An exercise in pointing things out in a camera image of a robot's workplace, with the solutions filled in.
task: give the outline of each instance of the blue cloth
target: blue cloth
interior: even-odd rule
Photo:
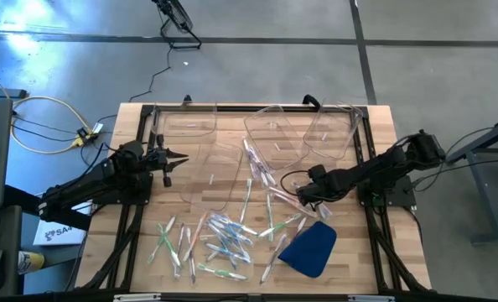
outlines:
[[[336,232],[321,221],[299,234],[279,255],[293,269],[317,278],[322,274],[336,241]]]

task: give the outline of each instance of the wooden tabletop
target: wooden tabletop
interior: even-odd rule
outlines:
[[[112,146],[118,146],[121,143],[135,139],[142,105],[138,103],[121,104],[117,123],[113,130]],[[382,153],[397,139],[390,107],[369,106],[368,112],[376,152]],[[247,112],[217,113],[216,141],[241,148],[242,138],[246,136],[244,118],[251,114]],[[314,113],[287,113],[287,115],[299,137],[304,135],[314,119]],[[368,158],[362,131],[361,141],[366,158]],[[277,260],[269,280],[263,286],[259,286],[260,277],[282,232],[275,234],[273,242],[269,242],[267,238],[259,241],[253,238],[254,247],[250,248],[248,252],[254,265],[240,264],[236,271],[236,273],[245,274],[250,278],[247,282],[221,279],[211,273],[197,270],[196,284],[192,286],[189,281],[189,266],[187,264],[182,269],[181,278],[176,280],[173,277],[173,264],[165,246],[158,250],[154,262],[148,265],[148,256],[156,246],[159,238],[156,227],[158,222],[165,226],[171,216],[176,216],[176,222],[169,233],[170,241],[176,248],[180,224],[183,222],[191,228],[192,232],[195,232],[195,228],[203,214],[202,208],[184,202],[180,198],[180,191],[198,169],[195,159],[198,157],[200,148],[197,143],[196,140],[187,143],[169,143],[169,139],[166,139],[166,147],[178,153],[188,154],[190,161],[180,165],[171,174],[173,186],[170,188],[163,187],[160,172],[154,174],[152,195],[150,203],[145,206],[137,247],[132,292],[267,294],[371,294],[377,292],[365,212],[358,206],[355,190],[352,190],[343,200],[326,203],[333,212],[333,216],[325,223],[335,229],[337,240],[324,272],[316,279],[308,278],[294,271],[286,263]],[[318,162],[318,156],[311,153],[303,160],[301,166],[303,169],[307,169]],[[334,164],[341,168],[356,165],[353,143],[348,147],[345,157],[334,162]],[[274,176],[277,179],[281,175],[276,174]],[[243,155],[240,168],[237,171],[236,181],[232,186],[230,198],[225,209],[225,213],[233,221],[237,221],[240,217],[242,199],[246,194],[246,179],[251,177],[247,158]],[[226,187],[228,188],[225,188],[225,190],[229,190],[230,186],[227,185]],[[106,206],[92,218],[76,286],[89,281],[112,251],[120,211],[120,206]],[[275,223],[286,220],[296,212],[292,206],[277,198],[272,202],[272,218]],[[415,221],[402,208],[389,208],[388,213],[397,254],[417,280],[429,288],[428,270]],[[265,193],[261,184],[256,181],[252,185],[252,194],[248,203],[245,222],[258,232],[262,232],[268,227]],[[304,229],[312,226],[314,222],[315,219],[309,217]],[[286,227],[287,242],[292,239],[297,225],[298,223],[294,222]],[[201,234],[210,234],[210,231],[204,228]],[[187,247],[188,244],[184,239],[181,255],[185,253]],[[209,254],[210,251],[204,246],[204,242],[198,241],[195,246],[195,264],[205,263],[205,258]],[[382,262],[386,281],[391,286],[388,261],[384,256],[382,256]],[[125,263],[126,252],[121,257],[121,272],[123,272]],[[205,264],[212,268],[226,268],[235,272],[228,259],[223,257],[218,257]],[[117,283],[121,281],[122,274],[120,273]]]

